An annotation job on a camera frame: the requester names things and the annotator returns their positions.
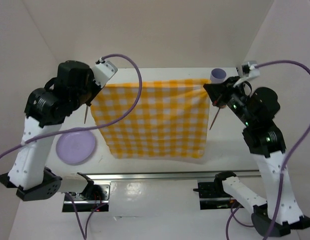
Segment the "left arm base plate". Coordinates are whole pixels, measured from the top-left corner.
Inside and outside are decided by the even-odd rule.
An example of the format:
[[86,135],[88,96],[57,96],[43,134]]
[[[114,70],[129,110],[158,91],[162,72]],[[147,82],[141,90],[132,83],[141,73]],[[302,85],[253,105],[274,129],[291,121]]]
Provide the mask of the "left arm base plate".
[[62,183],[60,192],[68,192],[79,213],[89,213],[98,208],[97,212],[109,211],[111,182],[95,180],[92,190],[84,193],[86,182]]

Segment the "lilac cup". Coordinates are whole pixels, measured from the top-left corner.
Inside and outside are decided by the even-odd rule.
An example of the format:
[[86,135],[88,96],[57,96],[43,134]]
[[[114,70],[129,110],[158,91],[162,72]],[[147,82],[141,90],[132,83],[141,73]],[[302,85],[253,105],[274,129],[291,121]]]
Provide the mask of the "lilac cup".
[[212,84],[220,84],[226,78],[226,72],[221,68],[214,68],[210,74],[210,80]]

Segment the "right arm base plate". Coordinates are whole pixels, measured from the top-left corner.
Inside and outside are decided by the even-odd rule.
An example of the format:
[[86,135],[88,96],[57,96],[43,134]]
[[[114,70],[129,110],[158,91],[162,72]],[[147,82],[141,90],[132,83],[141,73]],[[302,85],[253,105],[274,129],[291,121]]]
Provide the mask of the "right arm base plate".
[[214,182],[199,182],[193,191],[199,196],[201,210],[230,209],[235,203],[229,194],[219,192]]

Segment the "lilac plate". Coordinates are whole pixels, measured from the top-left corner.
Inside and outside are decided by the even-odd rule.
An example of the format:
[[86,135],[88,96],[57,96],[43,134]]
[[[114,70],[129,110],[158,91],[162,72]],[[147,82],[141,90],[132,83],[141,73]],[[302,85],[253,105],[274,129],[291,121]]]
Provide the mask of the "lilac plate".
[[96,138],[90,131],[62,134],[56,144],[58,158],[68,165],[84,163],[94,152]]

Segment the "aluminium front rail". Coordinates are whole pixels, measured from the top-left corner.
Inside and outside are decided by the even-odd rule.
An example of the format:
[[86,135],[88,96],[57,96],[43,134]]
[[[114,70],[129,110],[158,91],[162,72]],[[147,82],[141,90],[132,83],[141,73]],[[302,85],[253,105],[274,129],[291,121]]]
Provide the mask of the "aluminium front rail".
[[214,179],[221,171],[144,172],[86,174],[94,181],[152,181],[152,180],[206,180]]

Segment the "copper fork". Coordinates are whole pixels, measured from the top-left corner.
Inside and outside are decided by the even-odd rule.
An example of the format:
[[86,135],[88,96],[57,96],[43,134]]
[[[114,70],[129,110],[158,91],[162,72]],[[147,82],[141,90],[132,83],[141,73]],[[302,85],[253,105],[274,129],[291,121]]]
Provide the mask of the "copper fork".
[[84,115],[84,124],[86,124],[86,121],[87,121],[88,110],[89,110],[89,106],[86,105],[86,108],[85,108],[85,115]]

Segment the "yellow checkered cloth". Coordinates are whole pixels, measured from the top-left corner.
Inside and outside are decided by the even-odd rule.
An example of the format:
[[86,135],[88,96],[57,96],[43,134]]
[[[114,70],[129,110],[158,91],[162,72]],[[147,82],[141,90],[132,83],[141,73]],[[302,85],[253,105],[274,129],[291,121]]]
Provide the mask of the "yellow checkered cloth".
[[117,159],[204,155],[210,100],[206,78],[110,84],[91,114]]

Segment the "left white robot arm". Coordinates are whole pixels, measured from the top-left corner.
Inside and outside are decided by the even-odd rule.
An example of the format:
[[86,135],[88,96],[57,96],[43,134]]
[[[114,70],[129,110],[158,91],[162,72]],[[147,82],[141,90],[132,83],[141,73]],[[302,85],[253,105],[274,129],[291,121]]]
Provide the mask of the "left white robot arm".
[[46,200],[61,187],[62,177],[46,167],[56,134],[65,119],[93,99],[118,71],[110,61],[99,60],[93,67],[68,60],[58,65],[56,77],[32,91],[25,107],[25,131],[12,169],[0,175],[0,183],[16,188],[25,202]]

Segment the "copper spoon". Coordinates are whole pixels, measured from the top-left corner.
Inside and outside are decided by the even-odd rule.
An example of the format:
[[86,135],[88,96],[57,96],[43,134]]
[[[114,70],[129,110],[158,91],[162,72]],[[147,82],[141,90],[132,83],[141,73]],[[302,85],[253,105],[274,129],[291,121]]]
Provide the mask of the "copper spoon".
[[209,131],[213,128],[213,125],[215,124],[215,121],[216,121],[216,119],[217,119],[217,117],[219,115],[220,110],[224,109],[224,108],[226,108],[226,105],[222,105],[221,107],[218,108],[218,110],[217,110],[217,112],[216,112],[216,114],[215,114],[215,116],[214,116],[214,118],[212,120],[212,123],[211,123],[211,125],[209,127]]

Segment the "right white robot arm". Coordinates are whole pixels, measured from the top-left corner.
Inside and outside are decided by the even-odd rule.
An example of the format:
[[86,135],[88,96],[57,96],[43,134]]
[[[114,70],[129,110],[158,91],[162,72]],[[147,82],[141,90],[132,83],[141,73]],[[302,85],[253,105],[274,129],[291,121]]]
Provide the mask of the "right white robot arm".
[[222,83],[206,83],[203,88],[216,107],[228,106],[244,124],[243,138],[256,161],[266,198],[244,185],[237,175],[224,171],[215,176],[213,190],[218,196],[226,194],[237,200],[251,215],[255,230],[266,236],[282,237],[291,230],[310,228],[310,218],[304,215],[295,199],[286,164],[285,141],[273,122],[279,111],[277,94],[267,87],[259,87],[246,94],[246,81],[229,77]]

